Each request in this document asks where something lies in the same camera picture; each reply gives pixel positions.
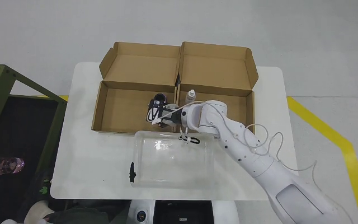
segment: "white table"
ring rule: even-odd
[[[76,199],[183,199],[183,200],[267,200],[262,188],[222,150],[214,150],[215,188],[211,192],[184,189],[133,188],[129,167],[133,158],[133,136],[91,130],[98,85],[99,63],[76,65],[69,94],[55,171],[51,186],[54,198]],[[255,119],[270,136],[285,136],[280,157],[297,168],[295,149],[282,71],[257,67]],[[256,128],[259,139],[265,131]],[[272,154],[280,144],[272,143]]]

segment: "gray floor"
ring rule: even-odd
[[[286,92],[358,148],[358,1],[0,1],[0,63],[67,95],[74,66],[98,62],[115,41],[250,47],[283,70]],[[36,94],[21,85],[13,93]],[[358,223],[342,153],[290,113],[299,167]],[[310,172],[302,172],[310,179]],[[266,202],[237,202],[242,223],[279,223]]]

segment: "clear plastic container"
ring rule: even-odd
[[[213,187],[214,158],[210,148],[213,136],[190,134],[190,137],[198,138],[200,144],[187,144],[179,140],[179,136],[179,133],[145,131],[135,134],[133,187]]]

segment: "robotic arm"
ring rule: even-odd
[[[223,150],[262,186],[283,223],[340,223],[337,210],[321,191],[283,167],[242,123],[226,117],[225,103],[210,100],[179,112],[184,127],[219,138]]]

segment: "cardboard box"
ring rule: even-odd
[[[196,100],[219,100],[228,105],[227,117],[249,125],[255,123],[258,80],[249,48],[184,42],[179,66],[180,84],[176,101],[185,105],[186,93],[195,90]]]
[[[175,102],[179,60],[179,46],[115,43],[100,64],[103,81],[92,130],[170,132],[171,127],[151,125],[145,117],[148,103],[157,93],[164,93],[169,103]]]
[[[196,100],[228,105],[228,118],[255,123],[254,87],[258,74],[251,50],[238,46],[182,43],[179,46],[115,43],[100,64],[100,83],[92,130],[135,133],[173,131],[145,120],[157,93],[169,103],[185,104],[187,91]]]

